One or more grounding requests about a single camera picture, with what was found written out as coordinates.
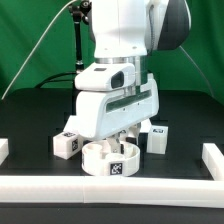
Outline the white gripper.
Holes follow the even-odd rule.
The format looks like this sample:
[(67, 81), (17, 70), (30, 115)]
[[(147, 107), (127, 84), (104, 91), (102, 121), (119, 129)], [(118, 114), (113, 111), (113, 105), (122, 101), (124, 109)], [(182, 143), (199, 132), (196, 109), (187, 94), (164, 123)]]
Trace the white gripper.
[(79, 134), (88, 140), (108, 137), (111, 152), (120, 153), (121, 143), (114, 134), (130, 127), (128, 136), (138, 144), (140, 122), (155, 116), (159, 109), (156, 81), (149, 78), (140, 90), (132, 102), (124, 96), (123, 90), (109, 93), (81, 91), (76, 101)]

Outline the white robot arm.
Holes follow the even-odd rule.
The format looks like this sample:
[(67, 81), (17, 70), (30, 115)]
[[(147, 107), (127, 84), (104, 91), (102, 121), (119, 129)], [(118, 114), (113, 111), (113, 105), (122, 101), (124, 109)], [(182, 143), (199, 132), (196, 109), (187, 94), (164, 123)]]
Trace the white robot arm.
[(118, 153), (120, 133), (158, 113), (147, 56), (179, 47), (191, 15), (186, 0), (92, 0), (90, 26), (95, 62), (75, 78), (78, 132)]

